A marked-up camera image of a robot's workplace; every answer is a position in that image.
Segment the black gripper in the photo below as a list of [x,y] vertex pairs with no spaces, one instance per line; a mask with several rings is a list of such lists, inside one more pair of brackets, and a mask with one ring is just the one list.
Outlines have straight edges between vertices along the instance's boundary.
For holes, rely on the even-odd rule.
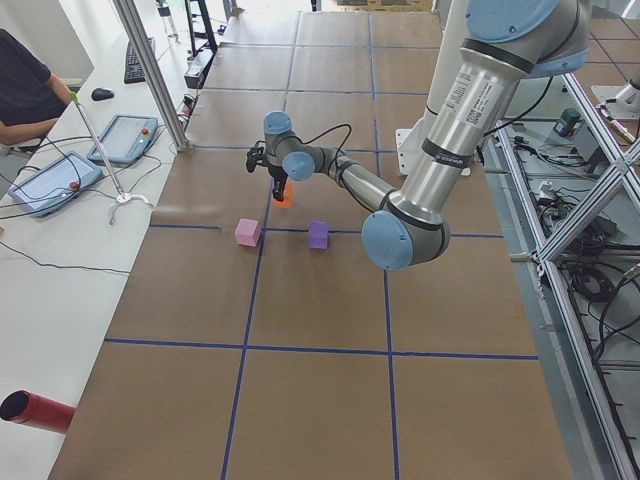
[[272,189],[273,199],[275,201],[283,201],[284,200],[284,187],[286,185],[288,175],[284,171],[281,166],[278,165],[270,165],[268,167],[268,172],[271,175],[274,187]]

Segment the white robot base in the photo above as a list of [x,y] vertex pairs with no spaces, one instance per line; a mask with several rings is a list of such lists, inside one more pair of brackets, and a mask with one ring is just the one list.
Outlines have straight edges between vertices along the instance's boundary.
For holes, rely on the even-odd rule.
[[468,36],[465,11],[468,1],[450,2],[444,24],[443,38],[437,56],[424,114],[411,129],[396,130],[396,147],[399,172],[407,175],[414,165],[426,157],[422,144],[437,119],[449,91],[460,70],[461,42]]

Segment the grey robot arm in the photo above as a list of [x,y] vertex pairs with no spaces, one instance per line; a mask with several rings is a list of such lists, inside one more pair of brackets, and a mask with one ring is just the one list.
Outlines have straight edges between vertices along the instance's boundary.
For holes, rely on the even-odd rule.
[[276,200],[282,200],[288,180],[304,181],[315,173],[333,178],[369,210],[362,242],[369,259],[382,269],[434,260],[449,245],[443,206],[502,116],[508,96],[523,79],[552,77],[584,65],[591,11],[589,1],[453,3],[439,57],[459,58],[460,69],[399,189],[340,147],[302,141],[282,111],[266,115],[264,140],[248,152],[246,168],[268,169]]

